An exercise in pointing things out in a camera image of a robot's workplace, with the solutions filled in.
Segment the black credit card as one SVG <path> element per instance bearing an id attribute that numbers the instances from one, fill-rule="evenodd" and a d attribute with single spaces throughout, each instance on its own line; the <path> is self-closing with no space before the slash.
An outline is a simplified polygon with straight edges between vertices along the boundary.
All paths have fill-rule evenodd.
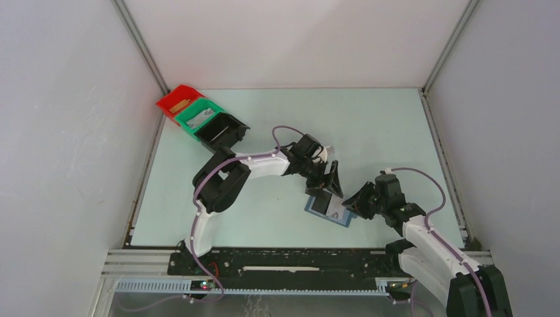
<path id="1" fill-rule="evenodd" d="M 321 192 L 319 195 L 312 195 L 308 201 L 307 211 L 326 215 L 332 194 L 330 192 Z"/>

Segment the blue card holder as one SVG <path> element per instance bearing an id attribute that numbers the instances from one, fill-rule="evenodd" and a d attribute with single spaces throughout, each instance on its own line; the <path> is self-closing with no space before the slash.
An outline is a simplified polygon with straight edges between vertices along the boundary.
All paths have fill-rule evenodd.
<path id="1" fill-rule="evenodd" d="M 345 228 L 357 216 L 349 209 L 342 206 L 343 200 L 330 192 L 320 192 L 311 195 L 304 210 L 324 220 L 330 221 Z"/>

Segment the grey credit card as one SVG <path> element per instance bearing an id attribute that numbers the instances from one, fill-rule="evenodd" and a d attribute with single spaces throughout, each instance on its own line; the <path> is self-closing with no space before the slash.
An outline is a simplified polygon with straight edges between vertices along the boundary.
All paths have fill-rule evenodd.
<path id="1" fill-rule="evenodd" d="M 346 221 L 349 217 L 349 212 L 342 205 L 343 202 L 344 199 L 333 195 L 326 216 L 339 222 Z"/>

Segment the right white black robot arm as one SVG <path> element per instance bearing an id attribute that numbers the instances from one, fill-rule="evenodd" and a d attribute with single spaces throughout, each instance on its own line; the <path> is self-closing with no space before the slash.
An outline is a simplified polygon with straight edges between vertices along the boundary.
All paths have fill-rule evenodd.
<path id="1" fill-rule="evenodd" d="M 412 276 L 440 301 L 447 316 L 513 315 L 501 271 L 445 240 L 430 220 L 433 213 L 406 200 L 395 174 L 383 172 L 342 205 L 364 219 L 381 215 L 401 236 L 386 245 L 385 270 Z"/>

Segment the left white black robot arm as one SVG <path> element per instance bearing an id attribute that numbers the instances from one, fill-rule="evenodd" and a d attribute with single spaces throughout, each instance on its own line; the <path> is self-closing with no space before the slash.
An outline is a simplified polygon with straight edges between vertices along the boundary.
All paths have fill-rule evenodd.
<path id="1" fill-rule="evenodd" d="M 329 161 L 328 155 L 327 148 L 309 134 L 264 153 L 241 154 L 220 147 L 193 179 L 192 202 L 197 211 L 184 241 L 189 252 L 183 266 L 193 275 L 206 272 L 206 254 L 213 247 L 213 218 L 233 205 L 248 180 L 296 174 L 306 180 L 309 190 L 342 198 L 338 161 Z"/>

